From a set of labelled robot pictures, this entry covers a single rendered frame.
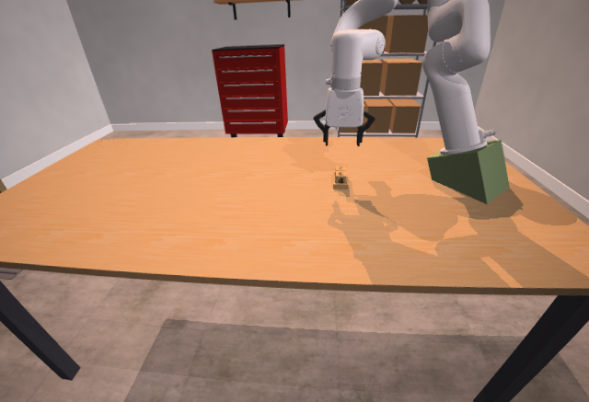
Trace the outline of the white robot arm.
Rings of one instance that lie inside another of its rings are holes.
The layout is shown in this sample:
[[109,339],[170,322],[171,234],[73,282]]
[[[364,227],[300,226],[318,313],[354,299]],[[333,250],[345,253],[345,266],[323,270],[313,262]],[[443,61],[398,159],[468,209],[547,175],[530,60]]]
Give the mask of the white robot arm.
[[[391,12],[397,1],[358,0],[342,15],[331,40],[332,70],[326,85],[339,90],[360,87],[362,59],[378,58],[385,49],[385,38],[376,29],[358,28]],[[422,60],[445,144],[440,154],[479,149],[487,145],[484,139],[495,135],[496,130],[478,129],[469,85],[458,73],[483,63],[489,56],[488,0],[427,0],[427,12],[431,40],[442,41]]]

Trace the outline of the wooden tray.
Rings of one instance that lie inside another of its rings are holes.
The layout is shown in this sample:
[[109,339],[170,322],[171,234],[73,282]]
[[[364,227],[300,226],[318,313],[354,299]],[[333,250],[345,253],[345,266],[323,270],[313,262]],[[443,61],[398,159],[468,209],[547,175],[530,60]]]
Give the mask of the wooden tray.
[[336,184],[335,183],[335,172],[333,172],[333,188],[335,190],[347,190],[348,189],[348,176],[346,184]]

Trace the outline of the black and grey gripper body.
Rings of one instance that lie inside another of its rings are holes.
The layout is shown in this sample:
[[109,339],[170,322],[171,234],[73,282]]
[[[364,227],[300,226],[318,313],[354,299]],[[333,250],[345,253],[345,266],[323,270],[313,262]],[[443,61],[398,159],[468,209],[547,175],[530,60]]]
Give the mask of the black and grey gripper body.
[[[356,100],[359,98],[359,100]],[[326,124],[329,127],[356,128],[363,124],[364,92],[329,88],[326,104]]]

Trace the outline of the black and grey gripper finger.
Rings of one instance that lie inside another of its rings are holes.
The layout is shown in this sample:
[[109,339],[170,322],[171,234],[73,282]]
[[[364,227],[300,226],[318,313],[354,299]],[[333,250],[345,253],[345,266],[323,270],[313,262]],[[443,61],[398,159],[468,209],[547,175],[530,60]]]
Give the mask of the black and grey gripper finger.
[[326,143],[326,146],[328,146],[328,140],[329,140],[329,131],[328,131],[328,129],[330,127],[329,126],[326,126],[327,124],[324,125],[319,120],[319,119],[321,119],[324,116],[326,116],[326,110],[323,110],[319,114],[317,114],[316,116],[314,116],[314,121],[315,121],[316,125],[319,127],[319,129],[321,131],[323,131],[323,143]]
[[375,120],[375,117],[373,115],[369,114],[368,112],[366,112],[365,110],[364,110],[364,117],[366,117],[368,119],[368,121],[364,125],[362,125],[363,127],[362,126],[357,127],[358,128],[357,140],[356,140],[357,146],[360,146],[360,143],[363,142],[364,132],[371,126],[371,124]]

